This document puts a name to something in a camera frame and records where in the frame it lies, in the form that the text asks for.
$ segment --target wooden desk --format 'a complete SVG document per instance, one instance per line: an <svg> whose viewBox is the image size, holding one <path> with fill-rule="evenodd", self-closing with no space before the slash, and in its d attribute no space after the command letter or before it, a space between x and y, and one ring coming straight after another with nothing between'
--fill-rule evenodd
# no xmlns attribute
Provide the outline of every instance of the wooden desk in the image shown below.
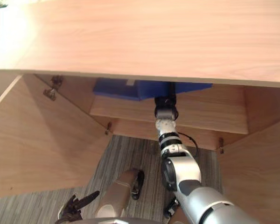
<svg viewBox="0 0 280 224"><path fill-rule="evenodd" d="M0 196L85 184L112 133L156 139L152 100L94 96L97 77L211 82L177 96L177 129L217 150L228 197L280 223L280 1L0 9L0 86L7 73L20 76L0 90ZM64 75L56 101L45 74Z"/></svg>

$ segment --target metal bracket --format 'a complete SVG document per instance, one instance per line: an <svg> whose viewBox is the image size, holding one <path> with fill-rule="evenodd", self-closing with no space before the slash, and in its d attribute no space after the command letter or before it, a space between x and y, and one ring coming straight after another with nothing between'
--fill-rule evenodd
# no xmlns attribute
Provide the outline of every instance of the metal bracket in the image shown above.
<svg viewBox="0 0 280 224"><path fill-rule="evenodd" d="M59 87L62 85L63 77L62 76L53 76L51 78L52 87L49 90L44 90L43 94L50 98L52 101L56 100L56 92L58 91Z"/></svg>
<svg viewBox="0 0 280 224"><path fill-rule="evenodd" d="M109 131L110 131L111 127L112 127L112 122L109 122L109 123L107 124L107 130L105 131L105 135L108 135L108 134L109 134Z"/></svg>
<svg viewBox="0 0 280 224"><path fill-rule="evenodd" d="M219 138L219 150L220 150L220 154L224 154L224 139L223 138Z"/></svg>

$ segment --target blue box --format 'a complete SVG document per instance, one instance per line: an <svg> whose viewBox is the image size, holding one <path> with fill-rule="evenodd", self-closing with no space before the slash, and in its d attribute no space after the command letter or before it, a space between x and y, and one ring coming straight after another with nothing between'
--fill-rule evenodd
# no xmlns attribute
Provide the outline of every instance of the blue box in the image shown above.
<svg viewBox="0 0 280 224"><path fill-rule="evenodd" d="M93 92L95 95L112 98L143 100L167 96L168 87L169 82L162 81L98 78ZM175 92L203 90L210 87L212 84L209 83L175 83Z"/></svg>

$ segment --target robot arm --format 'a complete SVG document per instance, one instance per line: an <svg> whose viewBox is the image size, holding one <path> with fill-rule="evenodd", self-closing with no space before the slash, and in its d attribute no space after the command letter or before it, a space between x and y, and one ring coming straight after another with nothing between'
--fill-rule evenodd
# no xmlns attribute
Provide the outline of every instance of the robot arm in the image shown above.
<svg viewBox="0 0 280 224"><path fill-rule="evenodd" d="M201 185L199 166L175 130L175 96L155 98L155 102L162 182L173 191L188 220L193 224L258 224L222 194Z"/></svg>

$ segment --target floor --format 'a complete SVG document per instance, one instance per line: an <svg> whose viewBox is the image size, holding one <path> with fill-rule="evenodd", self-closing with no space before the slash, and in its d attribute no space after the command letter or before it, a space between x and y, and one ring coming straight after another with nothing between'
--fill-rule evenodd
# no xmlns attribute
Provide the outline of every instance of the floor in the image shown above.
<svg viewBox="0 0 280 224"><path fill-rule="evenodd" d="M99 190L100 196L82 211L84 219L91 218L99 199L111 183L124 170L132 167L143 169L146 178L140 199L129 203L128 216L166 223L162 210L172 195L161 184L160 162L156 141L113 136L87 186L0 198L0 224L52 224L56 221L59 208L73 193L82 198ZM202 172L203 185L222 191L216 153L201 149L197 162Z"/></svg>

